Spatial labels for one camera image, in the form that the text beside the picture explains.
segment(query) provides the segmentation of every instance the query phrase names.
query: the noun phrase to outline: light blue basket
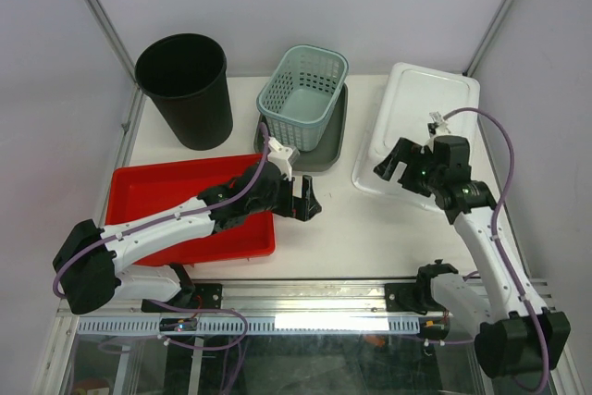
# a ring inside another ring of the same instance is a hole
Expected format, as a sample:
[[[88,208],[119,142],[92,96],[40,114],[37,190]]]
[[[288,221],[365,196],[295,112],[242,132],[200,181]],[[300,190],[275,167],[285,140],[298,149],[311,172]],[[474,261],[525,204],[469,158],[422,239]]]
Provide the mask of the light blue basket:
[[[303,152],[313,150],[331,119],[348,69],[345,57],[333,51],[309,45],[288,50],[257,97],[271,135]]]

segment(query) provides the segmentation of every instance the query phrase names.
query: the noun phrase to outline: tabletop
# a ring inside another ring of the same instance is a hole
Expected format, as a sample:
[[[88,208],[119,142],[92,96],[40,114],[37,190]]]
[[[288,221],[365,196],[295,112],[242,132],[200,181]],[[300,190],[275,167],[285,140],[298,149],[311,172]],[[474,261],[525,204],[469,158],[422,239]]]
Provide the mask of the tabletop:
[[[177,141],[154,104],[145,100],[133,145],[131,166],[190,159],[251,154],[259,113],[258,93],[268,78],[229,78],[234,128],[220,146],[193,151]],[[274,216],[276,251],[267,257],[196,264],[187,267],[200,279],[402,278],[414,276],[421,265],[444,259],[461,273],[475,270],[463,240],[446,217],[403,200],[359,191],[352,170],[373,107],[382,98],[388,76],[349,76],[346,127],[338,162],[314,173],[314,193],[323,212],[302,223]],[[499,196],[480,131],[471,153],[473,177]],[[500,225],[509,232],[505,212]],[[509,237],[514,249],[513,237]]]

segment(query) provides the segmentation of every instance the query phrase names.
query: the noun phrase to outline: red tray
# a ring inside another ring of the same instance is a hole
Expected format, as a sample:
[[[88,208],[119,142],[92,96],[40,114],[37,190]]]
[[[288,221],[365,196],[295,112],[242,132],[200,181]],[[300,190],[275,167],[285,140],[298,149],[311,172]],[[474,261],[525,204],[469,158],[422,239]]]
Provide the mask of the red tray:
[[[260,154],[124,167],[113,173],[106,224],[121,224],[162,212],[200,191],[240,176]],[[146,256],[139,265],[193,264],[267,256],[276,249],[271,212],[249,216],[239,227],[186,241]]]

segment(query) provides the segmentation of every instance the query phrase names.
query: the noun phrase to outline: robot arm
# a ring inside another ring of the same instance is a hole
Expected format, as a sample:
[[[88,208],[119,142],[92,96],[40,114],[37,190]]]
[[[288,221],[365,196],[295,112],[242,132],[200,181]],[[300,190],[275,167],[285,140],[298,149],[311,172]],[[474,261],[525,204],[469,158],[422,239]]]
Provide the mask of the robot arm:
[[[524,306],[527,299],[542,326],[554,369],[570,333],[563,312],[552,313],[533,289],[512,252],[504,261],[491,232],[496,202],[484,182],[471,180],[469,142],[428,126],[432,139],[425,146],[399,139],[375,173],[390,180],[399,163],[406,165],[398,182],[408,191],[435,195],[451,225],[466,244],[485,285],[489,302],[465,285],[458,271],[436,261],[420,267],[412,291],[396,295],[398,302],[419,313],[450,310],[475,338],[477,361],[489,377],[521,375],[542,369],[540,344],[532,318]],[[505,242],[499,232],[501,243]],[[525,289],[522,296],[508,270],[509,264]]]
[[[237,227],[256,213],[272,211],[301,221],[320,213],[312,178],[302,177],[302,197],[293,195],[291,163],[298,151],[273,138],[269,147],[271,153],[257,180],[239,199],[257,165],[247,168],[239,178],[155,215],[102,228],[91,220],[77,224],[54,259],[56,272],[83,249],[101,240],[105,243],[84,254],[60,279],[72,313],[87,314],[113,299],[158,300],[189,307],[194,287],[181,265],[133,264],[180,242]],[[225,203],[233,198],[231,204]]]

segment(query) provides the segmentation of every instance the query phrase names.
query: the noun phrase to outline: black trash can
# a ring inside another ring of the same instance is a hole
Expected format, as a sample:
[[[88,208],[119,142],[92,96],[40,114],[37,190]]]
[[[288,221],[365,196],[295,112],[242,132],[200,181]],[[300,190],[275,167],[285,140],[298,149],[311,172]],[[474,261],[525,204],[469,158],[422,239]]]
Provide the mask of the black trash can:
[[[136,63],[136,81],[179,141],[209,150],[232,132],[222,47],[200,34],[176,34],[150,45]]]

